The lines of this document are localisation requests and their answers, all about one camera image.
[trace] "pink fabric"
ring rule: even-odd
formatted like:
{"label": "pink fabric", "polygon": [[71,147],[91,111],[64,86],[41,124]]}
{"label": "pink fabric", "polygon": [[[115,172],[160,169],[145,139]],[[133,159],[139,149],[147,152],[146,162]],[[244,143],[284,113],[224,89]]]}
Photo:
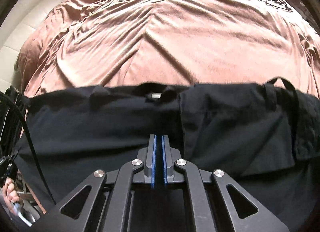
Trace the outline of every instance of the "pink fabric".
{"label": "pink fabric", "polygon": [[17,66],[29,97],[275,76],[318,96],[319,51],[319,36],[296,11],[258,0],[67,0],[25,42]]}

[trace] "garment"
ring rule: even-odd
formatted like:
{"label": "garment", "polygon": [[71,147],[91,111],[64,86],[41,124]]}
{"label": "garment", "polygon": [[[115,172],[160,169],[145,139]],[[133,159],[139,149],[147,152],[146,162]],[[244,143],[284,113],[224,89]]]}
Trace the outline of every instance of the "garment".
{"label": "garment", "polygon": [[[224,170],[297,231],[319,199],[320,104],[274,82],[73,88],[25,98],[27,123],[56,201],[93,171],[135,159],[150,134],[168,135],[183,158]],[[16,149],[17,166],[49,211],[24,136]]]}

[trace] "wrinkled fabric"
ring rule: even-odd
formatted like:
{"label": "wrinkled fabric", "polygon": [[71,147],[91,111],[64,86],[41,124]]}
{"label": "wrinkled fabric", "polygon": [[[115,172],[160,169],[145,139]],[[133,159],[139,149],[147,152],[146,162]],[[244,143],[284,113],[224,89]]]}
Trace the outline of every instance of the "wrinkled fabric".
{"label": "wrinkled fabric", "polygon": [[318,97],[320,38],[259,0],[66,0],[21,48],[28,97],[89,85],[264,83]]}
{"label": "wrinkled fabric", "polygon": [[[290,231],[298,231],[320,195],[320,103],[288,82],[286,90],[273,83],[71,88],[26,98],[27,123],[56,201],[95,170],[113,171],[135,159],[150,134],[168,135],[183,158],[206,171],[224,170]],[[153,93],[162,95],[153,99]],[[54,205],[25,135],[16,149],[19,170],[50,211]],[[149,198],[149,207],[156,207],[155,213],[170,209],[175,216],[168,198],[155,205],[162,198]],[[154,229],[140,231],[179,227],[162,230],[170,216],[151,216],[142,223]]]}

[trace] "triangular cutout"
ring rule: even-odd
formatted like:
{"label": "triangular cutout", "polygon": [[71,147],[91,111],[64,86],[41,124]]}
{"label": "triangular cutout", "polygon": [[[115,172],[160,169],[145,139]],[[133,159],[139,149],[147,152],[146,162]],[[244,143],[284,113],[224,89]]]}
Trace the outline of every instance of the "triangular cutout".
{"label": "triangular cutout", "polygon": [[237,211],[239,218],[245,219],[258,212],[258,209],[253,205],[241,192],[233,185],[227,185],[227,191],[231,197],[233,205]]}
{"label": "triangular cutout", "polygon": [[91,186],[85,186],[81,191],[74,195],[60,210],[61,214],[66,215],[74,220],[78,219],[84,204],[91,191]]}

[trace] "mattress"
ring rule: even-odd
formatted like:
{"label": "mattress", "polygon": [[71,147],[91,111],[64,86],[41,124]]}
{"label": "mattress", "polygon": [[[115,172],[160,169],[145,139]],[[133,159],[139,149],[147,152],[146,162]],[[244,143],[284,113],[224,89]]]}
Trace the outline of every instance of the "mattress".
{"label": "mattress", "polygon": [[15,68],[28,97],[89,85],[275,76],[319,97],[320,38],[290,8],[265,0],[66,0],[30,35]]}

